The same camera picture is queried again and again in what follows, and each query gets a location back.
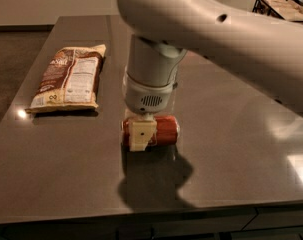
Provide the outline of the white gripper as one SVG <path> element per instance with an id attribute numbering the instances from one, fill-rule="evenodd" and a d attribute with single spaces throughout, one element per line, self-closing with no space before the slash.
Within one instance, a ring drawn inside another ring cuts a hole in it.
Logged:
<path id="1" fill-rule="evenodd" d="M 176 83 L 179 62 L 186 50 L 131 36 L 128 63 L 123 76 L 123 96 L 135 114 L 155 114 L 167 107 Z M 153 116 L 128 120 L 131 152 L 144 151 L 156 132 Z"/>

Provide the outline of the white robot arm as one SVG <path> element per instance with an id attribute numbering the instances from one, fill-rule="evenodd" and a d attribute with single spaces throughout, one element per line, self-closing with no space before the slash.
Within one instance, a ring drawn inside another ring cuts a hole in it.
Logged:
<path id="1" fill-rule="evenodd" d="M 238 10 L 215 0 L 117 0 L 132 29 L 123 77 L 133 117 L 129 148 L 153 142 L 173 90 L 177 67 L 192 51 L 303 117 L 303 25 Z"/>

